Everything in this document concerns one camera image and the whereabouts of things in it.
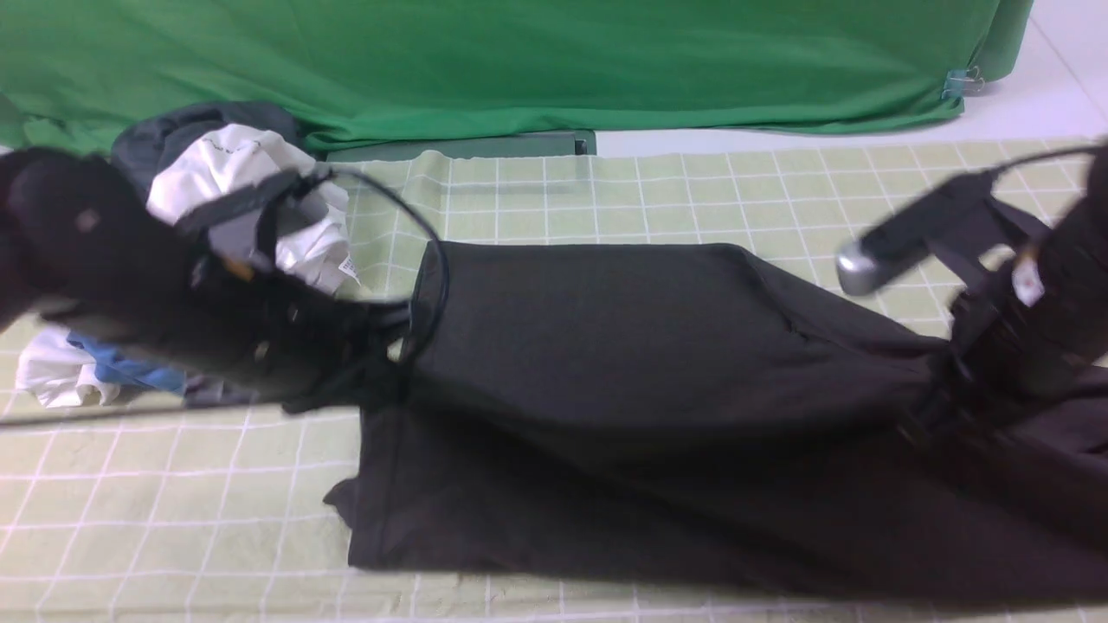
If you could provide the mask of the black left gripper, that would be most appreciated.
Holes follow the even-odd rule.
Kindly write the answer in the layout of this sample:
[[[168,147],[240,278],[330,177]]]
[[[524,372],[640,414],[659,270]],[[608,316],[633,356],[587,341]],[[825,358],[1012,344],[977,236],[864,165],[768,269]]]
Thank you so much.
[[[198,261],[189,295],[215,312],[228,356],[187,364],[189,409],[278,405],[286,413],[387,402],[399,394],[388,350],[412,327],[406,299],[335,299],[280,270]]]

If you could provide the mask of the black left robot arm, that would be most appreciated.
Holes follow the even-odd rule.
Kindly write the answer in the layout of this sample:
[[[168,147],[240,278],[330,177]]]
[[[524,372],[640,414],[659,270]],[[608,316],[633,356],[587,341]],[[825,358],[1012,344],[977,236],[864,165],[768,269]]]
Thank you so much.
[[[32,149],[3,200],[4,299],[288,413],[401,404],[389,347],[409,305],[337,299],[274,257],[283,218],[336,175],[276,173],[173,226],[104,159]]]

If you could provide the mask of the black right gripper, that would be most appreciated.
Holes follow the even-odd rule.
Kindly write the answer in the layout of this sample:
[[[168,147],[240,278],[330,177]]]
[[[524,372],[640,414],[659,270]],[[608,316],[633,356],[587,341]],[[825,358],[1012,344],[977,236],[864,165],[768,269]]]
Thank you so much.
[[[974,292],[903,435],[1003,429],[1040,413],[1105,354],[1105,270],[1009,261]]]

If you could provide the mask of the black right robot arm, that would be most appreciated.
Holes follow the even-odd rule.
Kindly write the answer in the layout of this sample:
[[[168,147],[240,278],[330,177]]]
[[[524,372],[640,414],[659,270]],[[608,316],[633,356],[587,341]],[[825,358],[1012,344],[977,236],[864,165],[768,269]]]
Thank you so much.
[[[1061,399],[1105,355],[1105,146],[1081,197],[960,296],[947,350],[902,421],[916,442],[970,423],[1005,428]]]

